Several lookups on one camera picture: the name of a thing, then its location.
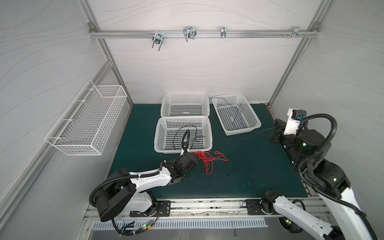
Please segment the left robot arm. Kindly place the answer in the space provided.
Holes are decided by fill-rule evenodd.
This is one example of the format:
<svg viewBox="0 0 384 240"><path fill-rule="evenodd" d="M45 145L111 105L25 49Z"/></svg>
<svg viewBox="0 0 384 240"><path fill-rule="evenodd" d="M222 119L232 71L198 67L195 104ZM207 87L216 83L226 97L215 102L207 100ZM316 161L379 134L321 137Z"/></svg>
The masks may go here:
<svg viewBox="0 0 384 240"><path fill-rule="evenodd" d="M152 216L159 202L151 189L179 183L197 164L197 156L186 153L151 171L134 173L120 168L95 187L89 203L97 209L101 222L112 220L125 209L143 217Z"/></svg>

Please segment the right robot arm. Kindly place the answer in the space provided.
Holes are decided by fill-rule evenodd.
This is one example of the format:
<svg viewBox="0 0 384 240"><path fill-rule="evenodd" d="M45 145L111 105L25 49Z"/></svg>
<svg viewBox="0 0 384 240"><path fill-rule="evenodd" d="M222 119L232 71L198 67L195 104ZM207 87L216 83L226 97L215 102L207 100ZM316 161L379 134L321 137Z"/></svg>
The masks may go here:
<svg viewBox="0 0 384 240"><path fill-rule="evenodd" d="M337 223L320 220L296 205L303 201L290 201L276 190L263 195L259 203L262 212L280 215L281 225L290 233L305 231L316 240L376 240L345 172L325 159L337 132L337 120L328 114L307 116L299 109L289 109L287 116L286 122L275 121L271 142L283 146L301 180L320 195Z"/></svg>

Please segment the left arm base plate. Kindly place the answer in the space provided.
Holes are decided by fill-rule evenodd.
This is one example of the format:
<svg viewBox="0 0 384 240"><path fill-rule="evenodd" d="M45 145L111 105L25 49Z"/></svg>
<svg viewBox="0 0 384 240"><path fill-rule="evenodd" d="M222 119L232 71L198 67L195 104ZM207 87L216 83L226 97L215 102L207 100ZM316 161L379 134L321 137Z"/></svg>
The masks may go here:
<svg viewBox="0 0 384 240"><path fill-rule="evenodd" d="M131 211L130 217L169 217L171 214L171 201L158 201L145 212Z"/></svg>

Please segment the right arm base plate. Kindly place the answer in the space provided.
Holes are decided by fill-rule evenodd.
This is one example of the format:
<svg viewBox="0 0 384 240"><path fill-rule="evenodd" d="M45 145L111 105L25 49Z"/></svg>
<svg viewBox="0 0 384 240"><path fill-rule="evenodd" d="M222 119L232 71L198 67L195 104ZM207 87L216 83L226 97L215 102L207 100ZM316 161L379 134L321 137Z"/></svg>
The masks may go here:
<svg viewBox="0 0 384 240"><path fill-rule="evenodd" d="M269 202L261 199L247 199L245 200L246 209L248 215L271 215L273 214L273 210L270 208Z"/></svg>

